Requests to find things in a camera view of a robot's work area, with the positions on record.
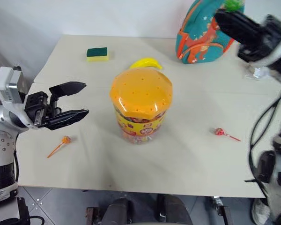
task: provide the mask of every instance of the floor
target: floor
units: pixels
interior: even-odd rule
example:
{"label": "floor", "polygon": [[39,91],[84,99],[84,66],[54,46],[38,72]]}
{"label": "floor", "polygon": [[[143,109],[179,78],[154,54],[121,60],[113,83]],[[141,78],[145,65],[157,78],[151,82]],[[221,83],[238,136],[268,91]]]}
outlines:
{"label": "floor", "polygon": [[[106,209],[108,204],[120,197],[126,197],[134,203],[134,222],[156,222],[153,206],[157,194],[19,187],[18,196],[24,197],[30,215],[42,216],[46,225],[84,225],[87,207]],[[186,195],[179,195],[179,198],[186,205],[194,225],[224,225],[209,198]],[[222,198],[222,201],[230,207],[234,225],[253,225],[250,220],[252,199]],[[15,200],[0,204],[0,221],[16,215]],[[40,221],[32,219],[31,224],[39,225]]]}

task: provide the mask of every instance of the teal backpack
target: teal backpack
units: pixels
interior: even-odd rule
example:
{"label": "teal backpack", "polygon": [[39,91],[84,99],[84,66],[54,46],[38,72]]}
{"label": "teal backpack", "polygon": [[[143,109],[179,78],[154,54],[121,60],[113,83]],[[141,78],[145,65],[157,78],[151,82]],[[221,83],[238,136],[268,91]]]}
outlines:
{"label": "teal backpack", "polygon": [[176,55],[185,64],[211,62],[221,57],[233,39],[220,31],[214,14],[225,0],[195,0],[177,34]]}

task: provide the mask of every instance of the banana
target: banana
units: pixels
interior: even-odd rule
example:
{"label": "banana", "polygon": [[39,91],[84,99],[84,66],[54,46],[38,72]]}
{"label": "banana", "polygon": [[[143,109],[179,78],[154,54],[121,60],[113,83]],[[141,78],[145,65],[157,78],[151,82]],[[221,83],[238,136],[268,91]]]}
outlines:
{"label": "banana", "polygon": [[156,67],[156,68],[159,68],[159,69],[163,68],[159,64],[159,62],[156,59],[153,59],[153,58],[143,58],[143,59],[137,60],[136,62],[134,62],[130,66],[130,69],[137,68],[137,67]]}

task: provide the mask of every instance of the white wall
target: white wall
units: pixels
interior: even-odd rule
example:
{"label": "white wall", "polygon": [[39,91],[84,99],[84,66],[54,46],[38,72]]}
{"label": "white wall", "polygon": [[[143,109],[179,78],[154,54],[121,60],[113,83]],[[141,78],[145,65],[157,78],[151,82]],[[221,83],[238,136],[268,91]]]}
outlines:
{"label": "white wall", "polygon": [[[33,80],[61,34],[175,38],[194,0],[0,0],[0,54]],[[281,0],[247,0],[261,21]]]}

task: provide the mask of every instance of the orange jar lid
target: orange jar lid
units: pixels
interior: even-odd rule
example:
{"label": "orange jar lid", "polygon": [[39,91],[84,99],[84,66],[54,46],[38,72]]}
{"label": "orange jar lid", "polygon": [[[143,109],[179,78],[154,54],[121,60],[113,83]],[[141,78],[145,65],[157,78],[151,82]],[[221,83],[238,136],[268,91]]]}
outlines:
{"label": "orange jar lid", "polygon": [[110,97],[125,117],[151,120],[172,102],[171,81],[151,68],[133,68],[115,77]]}

